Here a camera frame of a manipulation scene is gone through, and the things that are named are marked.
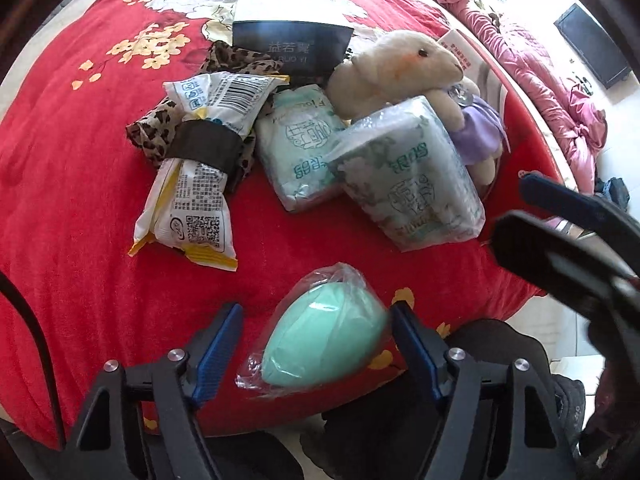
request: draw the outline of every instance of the black tv screen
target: black tv screen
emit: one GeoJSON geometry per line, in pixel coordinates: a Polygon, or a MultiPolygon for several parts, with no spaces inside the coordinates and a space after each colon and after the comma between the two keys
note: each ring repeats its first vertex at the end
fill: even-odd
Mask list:
{"type": "Polygon", "coordinates": [[[631,72],[620,49],[581,6],[573,4],[558,18],[556,27],[604,88],[611,88],[631,72]]]}

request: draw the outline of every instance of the clear plastic wrapping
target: clear plastic wrapping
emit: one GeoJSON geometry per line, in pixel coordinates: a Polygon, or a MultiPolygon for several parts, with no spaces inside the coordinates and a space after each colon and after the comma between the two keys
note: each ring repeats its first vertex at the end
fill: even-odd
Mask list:
{"type": "Polygon", "coordinates": [[[255,123],[258,157],[287,211],[300,211],[340,193],[323,160],[345,124],[318,85],[273,97],[274,111],[255,123]]]}
{"type": "Polygon", "coordinates": [[[476,188],[423,96],[353,124],[324,160],[401,251],[463,242],[484,226],[476,188]]]}
{"type": "Polygon", "coordinates": [[[360,272],[344,263],[314,270],[280,301],[236,385],[279,397],[338,381],[370,362],[387,326],[360,272]]]}

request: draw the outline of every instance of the pink comforter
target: pink comforter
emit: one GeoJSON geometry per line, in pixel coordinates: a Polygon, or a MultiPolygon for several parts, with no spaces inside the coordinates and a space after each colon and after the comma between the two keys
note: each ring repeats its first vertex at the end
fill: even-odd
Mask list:
{"type": "Polygon", "coordinates": [[[500,30],[471,0],[436,0],[476,35],[527,93],[558,141],[580,192],[593,194],[595,159],[607,140],[604,111],[579,85],[563,80],[548,52],[508,16],[500,30]]]}

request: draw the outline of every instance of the leopard print fabric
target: leopard print fabric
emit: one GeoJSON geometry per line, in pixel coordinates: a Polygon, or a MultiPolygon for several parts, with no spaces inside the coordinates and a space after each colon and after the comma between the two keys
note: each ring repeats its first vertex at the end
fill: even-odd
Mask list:
{"type": "MultiPolygon", "coordinates": [[[[244,48],[230,46],[224,41],[215,41],[207,53],[198,74],[213,72],[233,72],[239,74],[274,75],[282,67],[281,61],[271,59],[268,54],[253,52],[244,48]]],[[[153,110],[136,122],[126,126],[127,138],[140,148],[157,169],[164,160],[166,151],[175,137],[175,129],[182,122],[182,107],[165,97],[153,110]]],[[[253,131],[242,145],[238,160],[241,173],[239,182],[254,163],[255,134],[253,131]]]]}

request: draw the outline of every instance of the plush toy pink cheek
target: plush toy pink cheek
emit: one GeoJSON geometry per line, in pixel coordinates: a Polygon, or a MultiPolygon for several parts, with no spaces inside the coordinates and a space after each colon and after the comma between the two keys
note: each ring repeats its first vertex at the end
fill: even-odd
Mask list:
{"type": "Polygon", "coordinates": [[[396,59],[392,77],[395,80],[404,79],[407,74],[415,72],[416,66],[422,58],[417,54],[403,54],[396,59]]]}

